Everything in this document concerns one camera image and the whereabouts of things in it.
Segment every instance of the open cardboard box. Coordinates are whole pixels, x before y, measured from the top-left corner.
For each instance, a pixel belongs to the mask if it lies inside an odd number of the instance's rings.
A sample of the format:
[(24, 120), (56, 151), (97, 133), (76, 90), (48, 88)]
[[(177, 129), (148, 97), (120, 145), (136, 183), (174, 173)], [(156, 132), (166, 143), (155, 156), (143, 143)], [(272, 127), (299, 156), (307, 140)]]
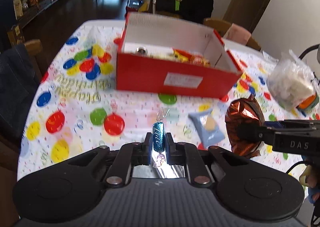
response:
[[(179, 49), (207, 58), (211, 67), (139, 56)], [(224, 97), (242, 70), (212, 28), (171, 17), (129, 13), (118, 47), (116, 88), (211, 98)]]

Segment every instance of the wooden floor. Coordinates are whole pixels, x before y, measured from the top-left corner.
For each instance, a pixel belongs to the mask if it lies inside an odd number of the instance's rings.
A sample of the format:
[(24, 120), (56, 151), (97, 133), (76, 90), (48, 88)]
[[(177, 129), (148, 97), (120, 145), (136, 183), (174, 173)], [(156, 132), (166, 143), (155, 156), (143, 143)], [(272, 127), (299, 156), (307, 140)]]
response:
[(97, 19), (124, 19), (127, 0), (60, 0), (24, 29), (26, 40), (40, 39), (44, 51), (37, 57), (42, 74), (66, 40), (81, 24)]

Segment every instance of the brown foil package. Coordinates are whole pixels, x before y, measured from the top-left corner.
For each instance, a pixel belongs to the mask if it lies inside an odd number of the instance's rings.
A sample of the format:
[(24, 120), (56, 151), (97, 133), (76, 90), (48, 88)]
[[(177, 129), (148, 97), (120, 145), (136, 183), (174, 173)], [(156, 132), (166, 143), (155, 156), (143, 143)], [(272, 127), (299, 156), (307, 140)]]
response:
[(237, 136), (237, 128), (241, 123), (255, 123), (261, 126), (265, 122), (261, 108), (253, 95), (248, 99), (233, 101), (228, 108), (225, 122), (233, 153), (246, 158), (260, 156), (261, 142), (250, 143)]

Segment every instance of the balloon print tablecloth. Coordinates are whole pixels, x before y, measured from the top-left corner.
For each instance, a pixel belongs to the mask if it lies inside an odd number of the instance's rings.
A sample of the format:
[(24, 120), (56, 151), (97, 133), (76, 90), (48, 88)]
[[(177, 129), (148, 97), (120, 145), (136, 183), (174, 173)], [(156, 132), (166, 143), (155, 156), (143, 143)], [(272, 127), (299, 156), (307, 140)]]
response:
[[(143, 142), (161, 107), (170, 108), (164, 124), (175, 142), (190, 142), (198, 147), (202, 144), (188, 114), (212, 108), (212, 116), (225, 136), (218, 146), (228, 150), (231, 146), (224, 119), (235, 99), (255, 94), (266, 120), (305, 119), (296, 110), (284, 111), (269, 94), (266, 79), (274, 65), (237, 50), (232, 53), (245, 73), (222, 100), (114, 90), (113, 40), (122, 29), (86, 23), (58, 53), (26, 121), (18, 179), (100, 145), (116, 150), (125, 143)], [(301, 160), (298, 155), (272, 152), (271, 148), (265, 145), (261, 156), (253, 160), (281, 171)], [(298, 178), (303, 169), (300, 165), (291, 174)]]

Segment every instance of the ribbed gray surface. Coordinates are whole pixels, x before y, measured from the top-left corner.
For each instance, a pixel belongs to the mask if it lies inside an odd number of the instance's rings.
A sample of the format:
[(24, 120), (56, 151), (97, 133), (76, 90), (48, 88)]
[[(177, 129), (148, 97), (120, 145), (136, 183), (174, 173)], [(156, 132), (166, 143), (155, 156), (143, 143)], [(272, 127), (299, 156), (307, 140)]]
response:
[(291, 218), (280, 223), (255, 223), (224, 209), (207, 189), (192, 187), (185, 178), (133, 178), (124, 188), (108, 190), (100, 204), (66, 223), (20, 220), (16, 227), (301, 227)]

